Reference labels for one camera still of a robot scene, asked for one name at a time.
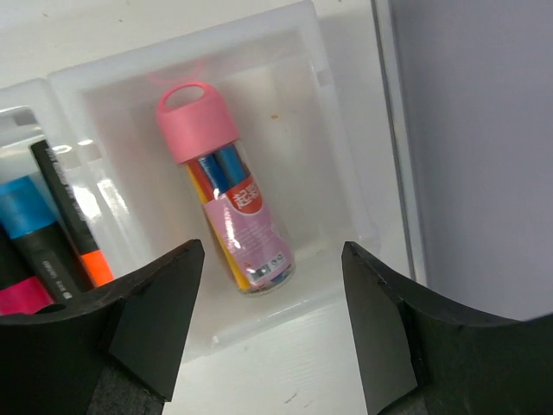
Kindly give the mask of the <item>blue highlighter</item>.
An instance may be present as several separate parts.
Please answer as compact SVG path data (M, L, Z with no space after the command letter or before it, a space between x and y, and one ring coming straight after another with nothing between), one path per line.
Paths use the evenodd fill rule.
M69 302L94 288L61 224L29 176L1 185L1 224L55 302Z

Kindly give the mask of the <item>orange highlighter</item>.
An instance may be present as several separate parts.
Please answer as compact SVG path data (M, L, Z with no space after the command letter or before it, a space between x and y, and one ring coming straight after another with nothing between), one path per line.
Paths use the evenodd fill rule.
M54 150L47 140L41 140L31 144L30 151L88 277L95 287L109 284L115 279L114 274L92 235L85 213Z

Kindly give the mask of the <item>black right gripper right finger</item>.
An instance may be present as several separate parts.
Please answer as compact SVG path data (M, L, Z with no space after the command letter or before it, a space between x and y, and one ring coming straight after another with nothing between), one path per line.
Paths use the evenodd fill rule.
M519 322L470 308L354 242L341 261L370 414L551 413L551 316Z

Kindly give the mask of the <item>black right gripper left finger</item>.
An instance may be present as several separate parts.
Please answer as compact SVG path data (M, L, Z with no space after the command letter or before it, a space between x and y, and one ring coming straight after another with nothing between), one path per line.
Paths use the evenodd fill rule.
M161 413L173 398L204 258L192 239L71 303L4 316L2 413Z

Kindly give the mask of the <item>pink highlighter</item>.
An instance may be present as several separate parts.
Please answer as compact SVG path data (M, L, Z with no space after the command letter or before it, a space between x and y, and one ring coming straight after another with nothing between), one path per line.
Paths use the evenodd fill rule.
M54 301L1 227L1 315L34 314Z

